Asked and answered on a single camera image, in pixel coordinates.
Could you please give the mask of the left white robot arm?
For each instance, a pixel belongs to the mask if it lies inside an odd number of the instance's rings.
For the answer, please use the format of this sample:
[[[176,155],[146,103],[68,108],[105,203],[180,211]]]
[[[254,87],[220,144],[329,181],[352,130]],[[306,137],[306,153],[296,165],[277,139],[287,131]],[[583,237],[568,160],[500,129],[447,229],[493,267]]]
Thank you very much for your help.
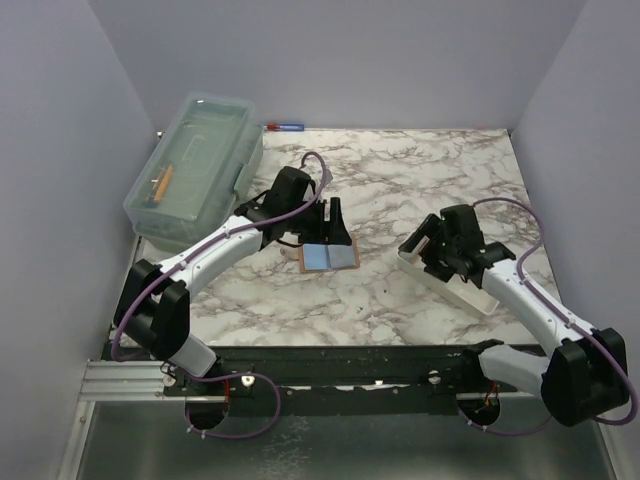
[[[302,244],[352,243],[340,200],[324,200],[329,169],[314,181],[300,168],[284,167],[270,189],[240,204],[212,234],[160,263],[136,262],[128,272],[113,324],[111,357],[122,361],[123,336],[151,357],[187,372],[201,395],[214,393],[222,380],[217,356],[191,332],[192,299],[216,277],[290,233]]]

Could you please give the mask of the gold credit card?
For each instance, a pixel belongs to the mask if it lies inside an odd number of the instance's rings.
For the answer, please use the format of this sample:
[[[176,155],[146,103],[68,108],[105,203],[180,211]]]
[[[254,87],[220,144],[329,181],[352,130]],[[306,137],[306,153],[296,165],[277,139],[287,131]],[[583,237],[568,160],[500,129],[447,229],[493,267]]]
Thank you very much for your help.
[[[428,237],[423,237],[417,246],[417,254],[421,255],[422,252],[427,248],[430,243],[430,239]]]

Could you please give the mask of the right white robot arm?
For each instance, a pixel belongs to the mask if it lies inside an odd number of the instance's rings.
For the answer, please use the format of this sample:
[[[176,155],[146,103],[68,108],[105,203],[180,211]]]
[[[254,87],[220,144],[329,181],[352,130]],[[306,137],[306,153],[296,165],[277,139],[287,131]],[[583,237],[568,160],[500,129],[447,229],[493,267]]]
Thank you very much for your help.
[[[524,270],[522,257],[501,242],[487,242],[473,205],[428,215],[397,255],[422,283],[462,308],[469,305],[465,285],[472,283],[506,307],[543,349],[535,356],[500,341],[472,346],[459,370],[467,389],[507,383],[540,398],[567,427],[586,420],[622,426],[636,418],[639,398],[623,337],[572,313]]]

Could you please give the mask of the tan leather card holder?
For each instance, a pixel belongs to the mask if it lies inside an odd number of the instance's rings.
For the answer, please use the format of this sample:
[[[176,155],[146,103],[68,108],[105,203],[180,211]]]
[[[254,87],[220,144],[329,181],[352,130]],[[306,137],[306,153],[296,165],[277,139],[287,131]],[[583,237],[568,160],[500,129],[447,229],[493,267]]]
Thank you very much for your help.
[[[352,236],[351,240],[350,246],[294,244],[283,240],[277,243],[280,253],[289,260],[295,260],[301,273],[321,273],[357,269],[360,266],[356,237]]]

